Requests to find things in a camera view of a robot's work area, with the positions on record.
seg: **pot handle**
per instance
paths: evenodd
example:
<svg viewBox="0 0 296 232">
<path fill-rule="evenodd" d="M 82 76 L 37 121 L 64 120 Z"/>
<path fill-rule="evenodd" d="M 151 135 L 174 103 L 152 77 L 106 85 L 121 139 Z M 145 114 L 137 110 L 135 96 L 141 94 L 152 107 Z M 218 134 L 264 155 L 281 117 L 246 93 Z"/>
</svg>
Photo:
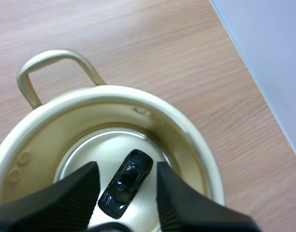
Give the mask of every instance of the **pot handle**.
<svg viewBox="0 0 296 232">
<path fill-rule="evenodd" d="M 32 86 L 29 73 L 56 63 L 61 59 L 72 59 L 76 61 L 85 70 L 94 84 L 97 86 L 106 85 L 93 65 L 79 53 L 70 49 L 43 52 L 28 60 L 19 70 L 17 76 L 19 89 L 33 109 L 41 106 L 42 103 Z"/>
</svg>

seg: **rivet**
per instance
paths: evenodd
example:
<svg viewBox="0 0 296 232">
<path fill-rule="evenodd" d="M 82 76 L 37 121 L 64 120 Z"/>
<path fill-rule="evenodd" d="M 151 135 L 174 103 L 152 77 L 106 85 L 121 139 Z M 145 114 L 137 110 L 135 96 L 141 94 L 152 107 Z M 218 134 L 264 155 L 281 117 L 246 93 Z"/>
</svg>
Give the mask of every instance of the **rivet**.
<svg viewBox="0 0 296 232">
<path fill-rule="evenodd" d="M 8 174 L 8 181 L 16 183 L 20 179 L 21 171 L 19 169 L 13 169 Z"/>
<path fill-rule="evenodd" d="M 161 124 L 164 124 L 162 118 L 161 118 L 160 116 L 158 116 L 158 115 L 152 115 L 151 118 L 152 118 L 153 120 L 155 120 L 155 121 L 161 123 Z"/>
<path fill-rule="evenodd" d="M 136 107 L 134 108 L 134 110 L 142 115 L 147 115 L 148 114 L 148 111 L 143 109 L 143 108 L 140 108 L 140 107 Z"/>
<path fill-rule="evenodd" d="M 25 153 L 22 153 L 19 155 L 18 159 L 17 159 L 17 162 L 18 164 L 20 165 L 24 165 L 26 163 L 28 163 L 31 159 L 31 155 L 29 152 L 25 152 Z"/>
</svg>

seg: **ridged rubber pad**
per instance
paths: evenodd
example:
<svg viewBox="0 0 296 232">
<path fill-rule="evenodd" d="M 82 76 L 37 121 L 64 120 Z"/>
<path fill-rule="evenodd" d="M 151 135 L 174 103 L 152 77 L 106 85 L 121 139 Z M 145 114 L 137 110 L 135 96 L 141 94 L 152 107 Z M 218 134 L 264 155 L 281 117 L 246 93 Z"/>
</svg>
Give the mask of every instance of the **ridged rubber pad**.
<svg viewBox="0 0 296 232">
<path fill-rule="evenodd" d="M 96 162 L 21 200 L 0 206 L 0 232 L 78 232 L 87 229 L 100 193 Z"/>
<path fill-rule="evenodd" d="M 260 232 L 251 217 L 223 207 L 157 164 L 157 204 L 163 232 Z"/>
</svg>

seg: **white wall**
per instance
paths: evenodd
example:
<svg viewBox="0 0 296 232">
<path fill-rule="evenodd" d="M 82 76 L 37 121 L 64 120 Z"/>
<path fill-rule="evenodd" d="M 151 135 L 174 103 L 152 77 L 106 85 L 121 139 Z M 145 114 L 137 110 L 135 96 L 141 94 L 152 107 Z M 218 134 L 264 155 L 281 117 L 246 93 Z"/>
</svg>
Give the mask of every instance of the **white wall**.
<svg viewBox="0 0 296 232">
<path fill-rule="evenodd" d="M 296 0 L 211 0 L 296 153 Z"/>
</svg>

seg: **pot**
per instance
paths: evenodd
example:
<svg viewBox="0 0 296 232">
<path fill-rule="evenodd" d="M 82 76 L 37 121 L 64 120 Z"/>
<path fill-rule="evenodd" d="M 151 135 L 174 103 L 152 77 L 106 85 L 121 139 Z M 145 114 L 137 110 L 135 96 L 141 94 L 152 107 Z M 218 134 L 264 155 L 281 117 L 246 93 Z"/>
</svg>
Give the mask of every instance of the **pot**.
<svg viewBox="0 0 296 232">
<path fill-rule="evenodd" d="M 76 61 L 96 87 L 79 89 L 42 104 L 29 73 L 63 58 Z M 101 193 L 133 149 L 154 165 L 120 222 L 134 231 L 160 230 L 156 162 L 166 161 L 193 189 L 224 204 L 215 159 L 196 127 L 166 101 L 138 89 L 108 86 L 91 63 L 72 50 L 52 50 L 19 71 L 29 113 L 0 145 L 0 204 L 48 187 L 89 161 L 97 161 Z M 90 226 L 113 221 L 96 206 Z"/>
</svg>

